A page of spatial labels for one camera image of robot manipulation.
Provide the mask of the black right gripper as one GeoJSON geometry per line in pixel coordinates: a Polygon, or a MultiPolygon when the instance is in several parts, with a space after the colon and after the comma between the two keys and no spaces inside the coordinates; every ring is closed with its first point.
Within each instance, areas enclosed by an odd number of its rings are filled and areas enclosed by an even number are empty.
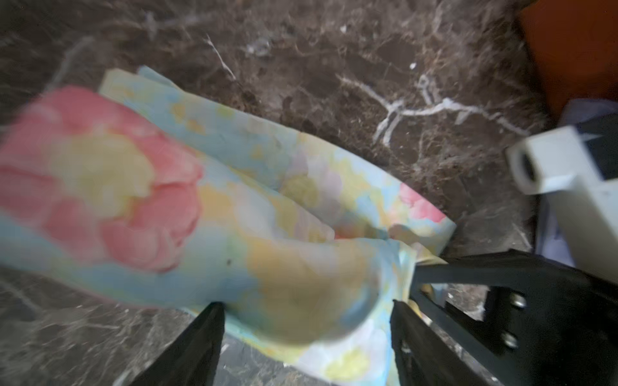
{"type": "MultiPolygon", "coordinates": [[[[506,158],[513,181],[528,196],[542,196],[550,167],[534,165],[547,147],[542,134],[510,146],[506,158]]],[[[421,312],[444,330],[503,385],[512,380],[512,353],[521,353],[526,369],[539,385],[614,385],[617,382],[617,277],[536,257],[516,249],[447,259],[446,264],[420,265],[410,287],[421,312]],[[531,311],[532,321],[508,331],[497,311],[495,294],[513,293],[521,277],[529,278],[532,294],[517,293],[511,304],[519,315],[531,311]],[[485,315],[476,320],[450,302],[437,303],[423,285],[487,286],[491,291],[485,315]]]]}

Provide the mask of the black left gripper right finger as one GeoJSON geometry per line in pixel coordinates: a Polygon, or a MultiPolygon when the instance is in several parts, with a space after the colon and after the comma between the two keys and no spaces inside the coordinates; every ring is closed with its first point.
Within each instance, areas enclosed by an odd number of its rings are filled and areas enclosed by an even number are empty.
{"type": "Polygon", "coordinates": [[[401,385],[486,385],[405,302],[394,302],[390,324],[401,385]]]}

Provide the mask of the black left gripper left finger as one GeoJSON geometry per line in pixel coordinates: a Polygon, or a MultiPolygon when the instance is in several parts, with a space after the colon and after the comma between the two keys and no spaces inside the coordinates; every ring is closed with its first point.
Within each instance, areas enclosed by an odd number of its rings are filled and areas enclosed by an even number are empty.
{"type": "Polygon", "coordinates": [[[225,307],[214,302],[130,386],[212,385],[224,334],[225,307]]]}

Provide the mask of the lavender purple skirt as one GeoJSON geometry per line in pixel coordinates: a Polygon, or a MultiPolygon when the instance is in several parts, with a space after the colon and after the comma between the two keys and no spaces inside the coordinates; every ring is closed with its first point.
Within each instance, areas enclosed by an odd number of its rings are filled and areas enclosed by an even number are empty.
{"type": "Polygon", "coordinates": [[[550,167],[540,200],[535,251],[551,260],[617,277],[617,104],[568,102],[560,127],[542,134],[535,162],[550,167]]]}

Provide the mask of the floral pastel skirt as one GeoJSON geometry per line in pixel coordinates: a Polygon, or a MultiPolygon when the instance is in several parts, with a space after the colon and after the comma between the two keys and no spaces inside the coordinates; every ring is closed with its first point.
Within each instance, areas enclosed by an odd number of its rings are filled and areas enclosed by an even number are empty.
{"type": "Polygon", "coordinates": [[[1,142],[1,262],[103,299],[200,312],[336,385],[397,385],[390,316],[455,230],[320,138],[109,70],[25,106],[1,142]]]}

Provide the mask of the rust orange skirt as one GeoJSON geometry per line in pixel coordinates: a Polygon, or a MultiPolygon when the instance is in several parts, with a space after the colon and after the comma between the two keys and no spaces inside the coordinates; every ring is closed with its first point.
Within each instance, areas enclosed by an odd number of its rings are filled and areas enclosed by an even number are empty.
{"type": "Polygon", "coordinates": [[[616,1],[536,1],[518,21],[552,117],[573,99],[617,100],[616,1]]]}

